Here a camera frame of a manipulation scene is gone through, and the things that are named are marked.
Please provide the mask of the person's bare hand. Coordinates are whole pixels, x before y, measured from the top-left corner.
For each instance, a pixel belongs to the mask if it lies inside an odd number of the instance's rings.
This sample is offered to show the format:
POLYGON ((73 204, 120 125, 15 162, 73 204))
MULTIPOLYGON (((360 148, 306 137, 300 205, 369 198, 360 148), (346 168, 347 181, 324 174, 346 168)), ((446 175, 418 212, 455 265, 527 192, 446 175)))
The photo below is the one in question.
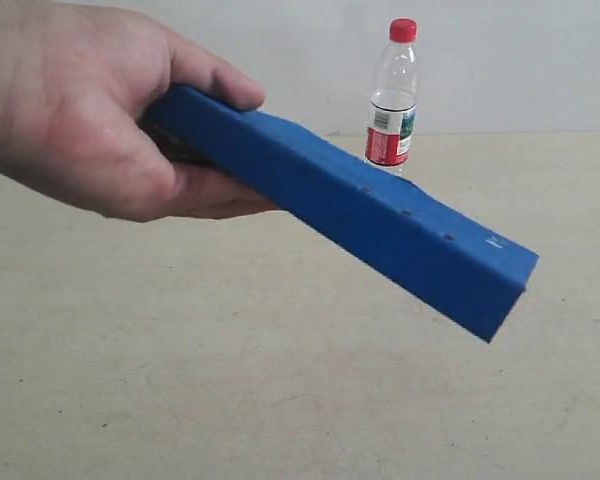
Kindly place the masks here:
POLYGON ((172 83, 238 110, 265 99, 235 66, 145 14, 0 1, 0 174, 61 203, 139 223, 273 210, 221 171, 167 160, 139 127, 172 83))

